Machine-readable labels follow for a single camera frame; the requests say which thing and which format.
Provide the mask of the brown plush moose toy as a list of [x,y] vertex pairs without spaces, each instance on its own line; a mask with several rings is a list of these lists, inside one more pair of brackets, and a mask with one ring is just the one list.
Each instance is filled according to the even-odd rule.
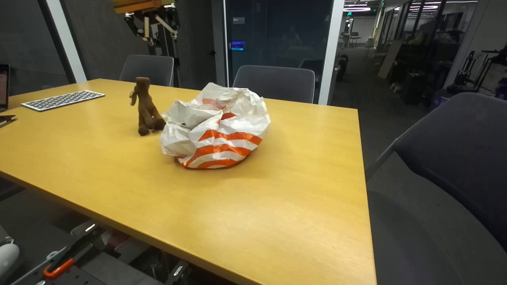
[[138,76],[135,81],[135,89],[130,94],[130,105],[138,106],[138,135],[146,136],[151,132],[162,130],[165,127],[165,119],[160,116],[157,106],[149,95],[151,79],[146,76]]

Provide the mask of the large grey chair foreground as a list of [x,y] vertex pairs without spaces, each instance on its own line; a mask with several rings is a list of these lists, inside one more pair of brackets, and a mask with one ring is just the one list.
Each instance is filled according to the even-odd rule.
[[460,94],[368,133],[379,285],[507,285],[507,103]]

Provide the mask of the orange white plastic bag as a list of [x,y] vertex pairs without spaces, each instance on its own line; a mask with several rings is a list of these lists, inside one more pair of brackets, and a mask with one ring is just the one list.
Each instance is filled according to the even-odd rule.
[[260,95],[210,83],[194,100],[172,105],[160,148],[187,170],[230,168],[259,149],[270,125]]

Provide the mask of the grey office chair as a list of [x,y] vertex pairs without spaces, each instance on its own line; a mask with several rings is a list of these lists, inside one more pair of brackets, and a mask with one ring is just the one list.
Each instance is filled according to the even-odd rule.
[[122,67],[121,78],[135,81],[146,76],[153,84],[172,86],[175,73],[175,59],[170,56],[130,54]]
[[316,73],[308,68],[243,65],[233,81],[235,87],[279,100],[313,103],[316,98]]

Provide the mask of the orange handled clamp tool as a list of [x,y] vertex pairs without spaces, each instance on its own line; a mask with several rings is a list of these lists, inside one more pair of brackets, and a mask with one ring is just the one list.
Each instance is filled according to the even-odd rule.
[[56,258],[50,266],[45,268],[43,277],[48,281],[59,279],[64,273],[73,268],[80,260],[83,260],[94,244],[91,241],[80,241],[72,244],[64,250],[64,255]]

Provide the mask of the grey office chair left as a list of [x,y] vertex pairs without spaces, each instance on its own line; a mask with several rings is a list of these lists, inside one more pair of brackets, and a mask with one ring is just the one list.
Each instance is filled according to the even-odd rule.
[[308,68],[243,65],[233,81],[235,87],[279,100],[313,103],[316,98],[316,73]]

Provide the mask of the white keyboard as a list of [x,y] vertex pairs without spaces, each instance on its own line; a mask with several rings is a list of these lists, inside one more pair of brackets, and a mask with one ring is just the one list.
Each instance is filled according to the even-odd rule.
[[23,106],[37,113],[45,113],[45,111],[59,110],[59,108],[65,108],[65,106],[72,106],[72,105],[78,105],[91,100],[99,100],[99,98],[103,98],[102,92],[76,91],[76,92],[69,92],[62,95],[24,102]]

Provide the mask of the grey office chair middle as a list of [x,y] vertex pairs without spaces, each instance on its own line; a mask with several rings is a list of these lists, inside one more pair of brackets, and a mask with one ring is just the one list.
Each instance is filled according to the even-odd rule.
[[130,54],[122,67],[121,78],[135,81],[146,76],[153,84],[172,86],[175,73],[175,59],[170,56]]

